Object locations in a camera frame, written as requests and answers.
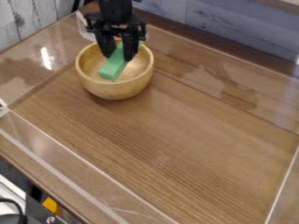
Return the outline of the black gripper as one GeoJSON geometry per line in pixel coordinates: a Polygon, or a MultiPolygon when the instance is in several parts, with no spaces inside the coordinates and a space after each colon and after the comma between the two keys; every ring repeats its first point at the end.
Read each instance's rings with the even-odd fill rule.
{"type": "Polygon", "coordinates": [[[138,53],[139,40],[147,40],[146,19],[132,14],[127,21],[115,22],[106,20],[100,13],[86,14],[84,19],[87,32],[95,34],[100,51],[107,58],[118,47],[115,37],[120,37],[124,33],[122,36],[124,60],[130,62],[138,53]]]}

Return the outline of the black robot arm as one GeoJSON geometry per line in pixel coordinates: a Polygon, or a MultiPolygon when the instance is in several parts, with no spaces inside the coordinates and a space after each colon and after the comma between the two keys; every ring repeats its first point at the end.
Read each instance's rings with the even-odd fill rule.
{"type": "Polygon", "coordinates": [[[115,37],[122,38],[124,61],[138,54],[139,42],[147,40],[147,21],[134,13],[132,2],[143,0],[98,0],[99,12],[84,15],[86,29],[95,35],[98,46],[107,58],[118,48],[115,37]]]}

